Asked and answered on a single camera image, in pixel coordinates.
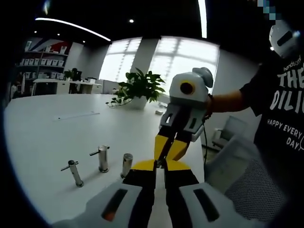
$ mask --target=mesh chair back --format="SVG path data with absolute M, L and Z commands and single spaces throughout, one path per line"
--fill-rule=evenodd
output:
M 285 202 L 257 147 L 241 136 L 234 136 L 205 165 L 205 180 L 231 199 L 236 211 L 247 219 L 270 221 Z
M 286 200 L 259 159 L 250 161 L 244 174 L 225 195 L 233 201 L 237 213 L 263 222 L 271 221 Z

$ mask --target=white table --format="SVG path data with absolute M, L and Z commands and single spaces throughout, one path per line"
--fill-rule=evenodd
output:
M 5 133 L 16 176 L 47 222 L 71 219 L 82 213 L 90 198 L 120 180 L 124 153 L 133 154 L 133 164 L 153 158 L 154 138 L 161 118 L 154 113 L 159 109 L 157 104 L 148 103 L 143 111 L 109 108 L 105 102 L 111 97 L 32 96 L 14 99 L 5 109 Z M 99 172 L 97 155 L 89 156 L 99 145 L 110 146 L 108 173 Z M 69 170 L 60 171 L 68 160 L 79 162 L 82 188 L 75 186 Z M 199 181 L 204 181 L 200 140 L 191 143 L 182 160 Z M 162 184 L 158 180 L 155 206 L 162 203 L 162 210 L 166 210 L 164 197 L 157 195 L 165 192 L 160 187 Z M 164 216 L 157 210 L 155 213 Z
M 32 96 L 35 95 L 37 83 L 56 83 L 56 94 L 68 94 L 70 89 L 70 84 L 76 84 L 82 86 L 83 94 L 101 94 L 103 92 L 102 84 L 81 82 L 81 81 L 65 81 L 58 79 L 36 79 L 34 80 L 34 86 L 32 89 Z

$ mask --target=metal peg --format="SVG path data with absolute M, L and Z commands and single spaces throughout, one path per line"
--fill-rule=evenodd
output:
M 132 167 L 133 155 L 125 153 L 123 156 L 123 171 L 120 174 L 122 178 L 125 178 Z
M 98 150 L 90 153 L 90 156 L 93 156 L 95 154 L 98 154 L 98 159 L 99 159 L 99 171 L 100 172 L 108 172 L 109 171 L 109 166 L 108 166 L 108 149 L 109 146 L 99 146 Z
M 84 182 L 80 179 L 76 165 L 78 165 L 77 161 L 69 160 L 68 166 L 62 168 L 61 171 L 67 170 L 68 168 L 70 168 L 71 173 L 75 179 L 76 186 L 81 188 L 84 185 Z

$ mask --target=bright window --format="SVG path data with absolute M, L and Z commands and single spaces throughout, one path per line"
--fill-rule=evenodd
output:
M 219 57 L 219 47 L 206 41 L 162 37 L 158 42 L 150 68 L 153 73 L 160 74 L 165 84 L 165 94 L 175 75 L 191 72 L 194 67 L 207 67 L 215 81 L 216 67 Z
M 125 73 L 131 70 L 141 40 L 142 38 L 133 38 L 113 42 L 105 55 L 99 79 L 125 81 Z

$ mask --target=green leaves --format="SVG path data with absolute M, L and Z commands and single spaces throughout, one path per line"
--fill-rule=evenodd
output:
M 136 68 L 137 72 L 126 73 L 127 82 L 120 82 L 119 90 L 115 93 L 117 98 L 112 98 L 112 104 L 124 105 L 130 102 L 134 97 L 145 96 L 149 102 L 157 101 L 160 93 L 165 90 L 161 88 L 161 75 L 153 74 L 149 71 L 144 74 L 140 69 Z
M 136 68 L 136 70 L 138 71 L 139 76 L 144 77 L 143 72 L 140 69 Z
M 160 87 L 156 87 L 155 90 L 159 90 L 159 91 L 161 91 L 163 93 L 165 92 L 165 90 L 163 88 L 160 88 Z

